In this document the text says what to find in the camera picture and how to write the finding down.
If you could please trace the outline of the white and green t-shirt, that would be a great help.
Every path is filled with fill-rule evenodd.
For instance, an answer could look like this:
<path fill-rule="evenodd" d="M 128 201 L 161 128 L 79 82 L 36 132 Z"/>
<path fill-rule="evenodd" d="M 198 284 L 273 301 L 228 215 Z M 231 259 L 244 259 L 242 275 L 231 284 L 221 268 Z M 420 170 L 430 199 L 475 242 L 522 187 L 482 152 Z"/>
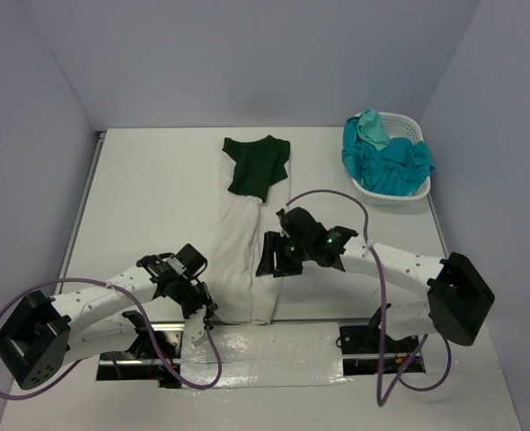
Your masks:
<path fill-rule="evenodd" d="M 278 229 L 276 211 L 290 198 L 287 140 L 224 139 L 219 159 L 219 216 L 207 283 L 216 316 L 229 324 L 269 324 L 282 281 L 257 276 L 264 235 Z"/>

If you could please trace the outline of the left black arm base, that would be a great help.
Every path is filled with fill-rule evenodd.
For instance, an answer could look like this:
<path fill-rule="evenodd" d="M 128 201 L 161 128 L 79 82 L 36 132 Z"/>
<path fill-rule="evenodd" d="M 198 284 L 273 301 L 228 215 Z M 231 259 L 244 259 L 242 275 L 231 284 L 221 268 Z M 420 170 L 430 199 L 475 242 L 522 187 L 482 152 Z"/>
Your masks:
<path fill-rule="evenodd" d="M 104 358 L 117 363 L 119 360 L 153 360 L 159 359 L 143 315 L 135 310 L 115 314 L 109 321 L 119 328 L 124 339 L 118 342 L 119 347 L 102 354 Z M 181 334 L 179 331 L 154 330 L 155 338 L 163 355 L 173 362 L 181 358 Z"/>

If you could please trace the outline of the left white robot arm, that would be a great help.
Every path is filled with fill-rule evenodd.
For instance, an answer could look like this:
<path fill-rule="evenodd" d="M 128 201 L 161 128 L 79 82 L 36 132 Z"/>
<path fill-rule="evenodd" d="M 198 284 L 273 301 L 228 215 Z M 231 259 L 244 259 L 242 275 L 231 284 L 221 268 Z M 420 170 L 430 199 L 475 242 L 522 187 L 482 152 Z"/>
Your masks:
<path fill-rule="evenodd" d="M 0 359 L 19 387 L 39 388 L 67 364 L 125 351 L 135 358 L 172 362 L 175 348 L 146 317 L 145 303 L 169 298 L 181 308 L 184 332 L 204 341 L 216 304 L 199 276 L 207 259 L 191 244 L 178 252 L 147 255 L 107 280 L 77 278 L 77 289 L 45 295 L 34 287 L 11 302 L 0 329 Z"/>

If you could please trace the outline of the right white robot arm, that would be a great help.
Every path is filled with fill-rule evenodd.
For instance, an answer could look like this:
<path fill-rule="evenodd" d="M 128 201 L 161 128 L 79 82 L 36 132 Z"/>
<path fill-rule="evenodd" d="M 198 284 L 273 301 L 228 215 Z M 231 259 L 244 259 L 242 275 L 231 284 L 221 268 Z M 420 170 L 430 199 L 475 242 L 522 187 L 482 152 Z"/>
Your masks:
<path fill-rule="evenodd" d="M 459 346 L 477 339 L 495 295 L 463 254 L 417 255 L 363 238 L 344 226 L 325 228 L 305 209 L 278 211 L 280 229 L 264 234 L 256 276 L 291 277 L 312 261 L 321 268 L 362 274 L 398 286 L 418 300 L 390 304 L 374 315 L 370 345 L 387 351 L 398 340 L 437 333 Z"/>

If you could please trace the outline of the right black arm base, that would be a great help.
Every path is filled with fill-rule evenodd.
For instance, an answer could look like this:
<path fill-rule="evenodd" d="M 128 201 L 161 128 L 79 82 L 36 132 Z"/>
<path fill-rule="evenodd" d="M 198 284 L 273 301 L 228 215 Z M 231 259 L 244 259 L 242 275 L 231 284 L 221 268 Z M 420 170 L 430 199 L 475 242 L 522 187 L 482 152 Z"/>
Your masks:
<path fill-rule="evenodd" d="M 345 355 L 378 354 L 380 352 L 381 320 L 381 309 L 378 308 L 366 324 L 341 326 L 335 345 Z M 394 353 L 396 356 L 408 356 L 419 342 L 417 336 L 393 340 L 386 335 L 384 352 Z"/>

